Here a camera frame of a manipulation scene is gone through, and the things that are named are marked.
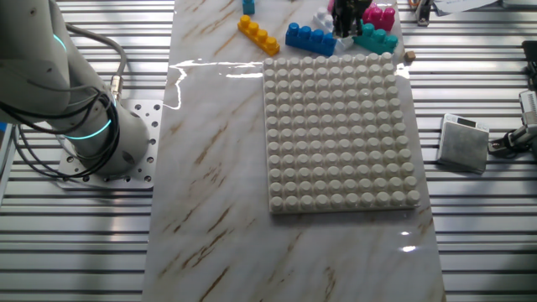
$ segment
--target blue lego brick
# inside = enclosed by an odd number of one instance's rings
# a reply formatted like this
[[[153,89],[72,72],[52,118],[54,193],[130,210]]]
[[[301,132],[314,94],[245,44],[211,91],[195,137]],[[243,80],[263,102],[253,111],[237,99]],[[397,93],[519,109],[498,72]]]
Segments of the blue lego brick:
[[[255,0],[242,0],[242,14],[255,14]]]
[[[297,23],[291,23],[285,34],[285,44],[317,54],[331,56],[334,54],[336,40],[332,38],[331,33],[325,34],[320,29],[311,32],[309,26],[301,28]]]
[[[363,34],[361,36],[352,37],[354,44],[358,44],[365,49],[381,55],[385,52],[392,54],[397,47],[399,40],[394,35],[386,36],[384,29],[377,29],[371,24],[362,26]]]

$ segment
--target mounting plate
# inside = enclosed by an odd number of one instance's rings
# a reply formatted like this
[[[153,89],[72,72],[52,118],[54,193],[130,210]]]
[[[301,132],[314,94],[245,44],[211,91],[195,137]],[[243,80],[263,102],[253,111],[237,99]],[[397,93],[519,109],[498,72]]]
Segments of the mounting plate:
[[[109,189],[151,189],[154,186],[154,176],[157,167],[157,153],[159,150],[160,125],[162,120],[163,102],[159,100],[121,100],[123,107],[138,114],[149,131],[148,151],[143,159],[133,169],[124,175],[106,180],[100,175],[90,175],[89,178],[78,180],[59,180],[58,185],[66,190],[87,189],[87,187]],[[72,150],[70,143],[65,146]],[[74,159],[66,151],[61,155],[60,172],[73,174],[82,171],[85,167],[80,160]]]

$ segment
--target metal slotted table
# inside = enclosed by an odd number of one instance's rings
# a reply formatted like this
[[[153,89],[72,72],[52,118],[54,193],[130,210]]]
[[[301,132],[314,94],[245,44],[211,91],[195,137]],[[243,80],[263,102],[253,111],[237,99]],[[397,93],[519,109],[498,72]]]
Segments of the metal slotted table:
[[[59,5],[65,21],[126,48],[131,63],[123,97],[163,98],[173,1]],[[406,1],[399,11],[405,47],[418,56],[409,74],[447,300],[535,301],[534,159],[490,158],[483,176],[444,172],[434,160],[447,112],[487,123],[491,138],[520,126],[518,94],[526,89],[520,44],[537,39],[537,12],[433,14],[429,28],[417,28]],[[89,39],[74,41],[109,81],[115,53]],[[58,143],[29,136],[39,156],[58,164]],[[140,301],[151,198],[127,191],[67,195],[15,156],[0,207],[0,300]]]

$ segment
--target yellow lego brick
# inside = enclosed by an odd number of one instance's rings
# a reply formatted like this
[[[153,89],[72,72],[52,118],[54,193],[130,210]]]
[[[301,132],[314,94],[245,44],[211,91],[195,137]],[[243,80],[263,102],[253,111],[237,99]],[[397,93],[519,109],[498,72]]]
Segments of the yellow lego brick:
[[[259,29],[259,24],[252,22],[250,17],[244,15],[237,24],[238,30],[246,34],[260,49],[268,55],[276,55],[279,52],[279,44],[275,37],[269,37],[267,31]]]

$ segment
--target black cable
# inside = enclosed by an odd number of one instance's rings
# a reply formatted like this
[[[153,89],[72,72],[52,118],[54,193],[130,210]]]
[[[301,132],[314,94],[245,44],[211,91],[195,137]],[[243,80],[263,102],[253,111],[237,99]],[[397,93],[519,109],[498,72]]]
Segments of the black cable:
[[[18,136],[17,136],[16,128],[13,128],[12,140],[13,140],[14,146],[15,146],[18,154],[20,155],[21,159],[23,159],[23,161],[31,169],[33,169],[37,173],[45,175],[45,176],[50,177],[50,178],[66,179],[67,180],[67,179],[70,179],[70,178],[86,177],[86,176],[89,176],[90,174],[93,174],[93,173],[97,172],[100,168],[102,168],[108,162],[108,160],[110,160],[110,158],[115,153],[115,151],[117,149],[117,145],[119,143],[119,120],[118,120],[117,110],[116,110],[116,108],[114,106],[109,105],[109,103],[111,103],[111,101],[108,99],[107,96],[101,97],[99,99],[99,101],[102,103],[102,105],[104,107],[107,108],[108,118],[110,118],[110,120],[112,121],[110,123],[111,131],[108,132],[107,139],[105,140],[105,143],[103,144],[103,148],[104,148],[104,150],[102,151],[103,156],[99,160],[97,160],[90,168],[87,168],[87,169],[85,169],[85,170],[83,170],[83,171],[81,171],[79,173],[76,173],[76,174],[64,174],[64,173],[61,173],[60,171],[58,171],[56,169],[52,169],[50,166],[45,164],[43,161],[41,161],[37,157],[37,155],[34,153],[32,148],[30,147],[30,145],[28,143],[28,140],[25,137],[22,128],[20,127],[20,125],[18,125],[17,129],[19,130],[20,138],[23,141],[23,144],[26,147],[26,149],[29,151],[30,155],[32,155],[32,157],[35,159],[35,161],[38,164],[41,164],[43,167],[45,167],[49,172],[51,172],[53,174],[37,169],[37,167],[35,167],[34,164],[32,164],[28,160],[26,155],[23,153],[23,150],[21,149],[20,145],[18,145]]]
[[[127,54],[125,53],[125,50],[123,50],[121,45],[119,45],[114,40],[109,39],[103,35],[92,33],[89,30],[77,28],[76,26],[73,26],[72,24],[66,23],[65,26],[67,27],[67,30],[69,30],[72,33],[81,34],[89,39],[93,39],[95,41],[104,43],[106,45],[109,45],[113,49],[115,49],[119,53],[119,56],[121,58],[119,61],[119,67],[117,68],[117,71],[116,71],[116,76],[123,75],[123,72],[125,71],[125,66],[127,65]]]

